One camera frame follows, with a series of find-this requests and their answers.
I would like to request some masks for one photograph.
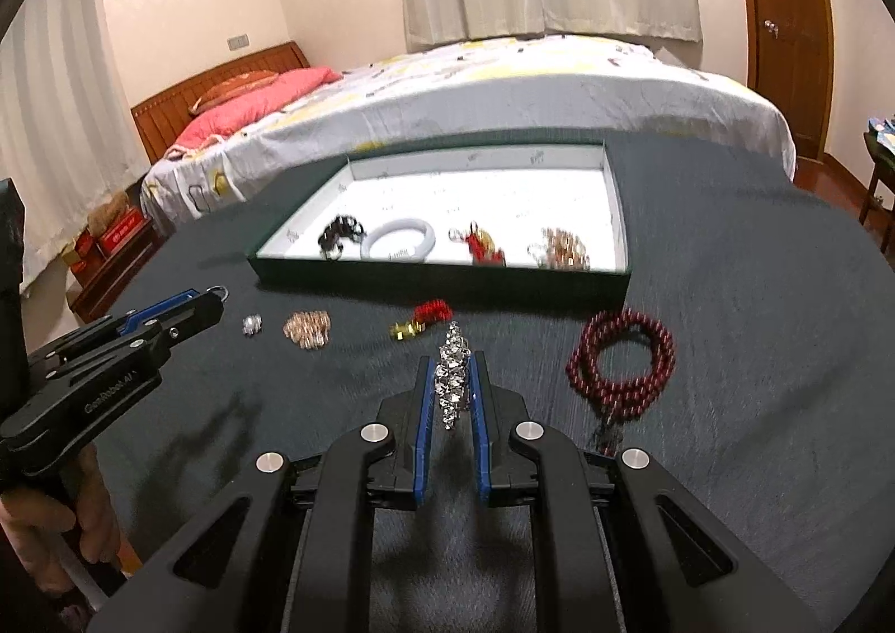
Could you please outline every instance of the blue gripper pad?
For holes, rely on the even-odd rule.
[[[201,295],[201,293],[196,290],[186,290],[186,292],[182,292],[180,295],[174,295],[173,297],[167,298],[167,300],[162,300],[160,303],[155,303],[151,307],[147,307],[145,310],[140,310],[138,313],[129,315],[127,322],[124,323],[124,327],[118,332],[119,337],[128,335],[129,333],[140,329],[140,326],[147,320],[152,320],[152,318],[158,317],[161,313],[166,313],[168,310],[177,307],[179,304],[185,303],[187,300],[194,299],[199,295]]]
[[[479,499],[487,502],[491,497],[491,444],[488,440],[488,426],[485,423],[479,368],[476,365],[474,354],[469,357],[467,378],[469,379],[469,414],[473,424],[475,485],[479,490]]]
[[[420,424],[413,445],[413,498],[417,506],[422,504],[428,484],[428,458],[432,445],[432,417],[435,411],[435,361],[428,361],[426,387],[420,405]]]

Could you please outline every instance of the table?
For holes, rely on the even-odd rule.
[[[885,146],[880,145],[875,131],[867,131],[867,133],[864,134],[864,143],[867,146],[867,152],[870,154],[870,158],[874,160],[874,175],[870,179],[870,186],[867,187],[867,196],[864,199],[864,206],[861,207],[861,215],[858,217],[858,221],[860,221],[861,224],[867,219],[867,213],[870,211],[871,207],[877,208],[876,202],[874,201],[874,194],[876,192],[876,186],[880,181],[882,181],[883,186],[888,188],[891,192],[895,192],[895,155],[893,155],[889,149],[886,149]],[[883,254],[885,254],[886,250],[889,248],[889,240],[892,238],[892,226],[895,226],[895,205],[889,210],[889,225],[886,226],[886,231],[883,235],[883,244],[880,245],[880,250]]]
[[[119,244],[81,293],[69,302],[72,312],[83,322],[93,322],[105,315],[131,279],[154,255],[164,239],[156,231],[152,219],[143,219],[140,226]]]
[[[603,138],[628,228],[628,305],[677,346],[668,387],[625,444],[654,454],[834,630],[895,547],[895,273],[853,217],[792,186],[771,158],[655,134]],[[230,290],[221,322],[179,344],[161,386],[97,439],[143,559],[258,454],[301,459],[368,423],[443,342],[439,329],[388,337],[412,304],[258,284],[246,250],[294,208],[294,177],[310,170],[181,226],[115,304]],[[281,331],[306,310],[332,319],[316,352]],[[563,372],[580,320],[455,311],[491,381],[592,448],[598,421]],[[255,313],[264,329],[245,338]],[[648,350],[621,344],[601,367],[624,377],[648,365]],[[469,423],[436,426],[421,511],[377,512],[371,633],[535,630],[528,511],[478,504],[470,435]]]

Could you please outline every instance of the human hand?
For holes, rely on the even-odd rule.
[[[61,533],[81,525],[81,554],[88,563],[111,563],[121,542],[112,499],[97,463],[93,444],[84,447],[74,462],[82,471],[75,511],[29,487],[0,494],[0,526],[37,587],[48,594],[73,588],[68,574],[50,551],[40,532]]]

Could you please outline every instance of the wooden floor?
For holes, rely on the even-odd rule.
[[[861,213],[867,190],[844,168],[798,158],[793,183],[800,189],[815,193],[825,201],[829,201],[830,204],[846,210],[855,218],[855,222],[858,222],[858,215]],[[888,220],[889,213],[887,211],[871,210],[867,216],[865,229],[874,237],[877,246],[883,241],[883,232]],[[892,265],[895,270],[895,238],[889,242],[886,255],[889,265]]]

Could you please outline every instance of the wall switch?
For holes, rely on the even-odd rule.
[[[230,40],[227,40],[227,45],[230,46],[231,52],[247,48],[249,46],[249,36],[238,35],[236,37],[230,37]]]

